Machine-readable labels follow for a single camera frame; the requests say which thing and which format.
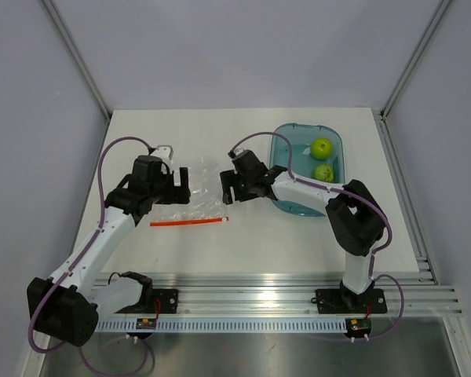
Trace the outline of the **clear orange zip top bag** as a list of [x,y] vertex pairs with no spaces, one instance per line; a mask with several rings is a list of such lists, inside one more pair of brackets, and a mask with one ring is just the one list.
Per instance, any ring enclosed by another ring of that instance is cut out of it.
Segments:
[[187,162],[176,160],[175,167],[188,168],[188,204],[157,205],[148,215],[151,227],[207,225],[227,222],[227,206],[222,201],[220,165],[207,156],[197,156]]

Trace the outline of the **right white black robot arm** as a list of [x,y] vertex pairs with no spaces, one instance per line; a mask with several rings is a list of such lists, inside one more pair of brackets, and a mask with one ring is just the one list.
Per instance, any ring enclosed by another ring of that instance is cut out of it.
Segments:
[[220,173],[222,200],[230,205],[256,198],[292,202],[325,214],[334,237],[346,252],[340,287],[327,308],[335,313],[360,313],[374,298],[374,255],[392,241],[387,216],[363,182],[321,184],[295,174],[290,167],[268,168],[249,149],[230,152],[234,166]]

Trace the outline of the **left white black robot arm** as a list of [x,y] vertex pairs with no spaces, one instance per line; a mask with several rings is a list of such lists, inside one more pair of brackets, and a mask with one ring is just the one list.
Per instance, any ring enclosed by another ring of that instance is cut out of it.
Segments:
[[118,245],[153,206],[187,204],[190,197],[188,168],[174,171],[164,157],[138,156],[132,171],[101,201],[99,222],[82,245],[49,278],[29,283],[28,331],[83,346],[99,320],[123,309],[158,309],[152,279],[135,272],[122,273],[96,295],[90,292]]

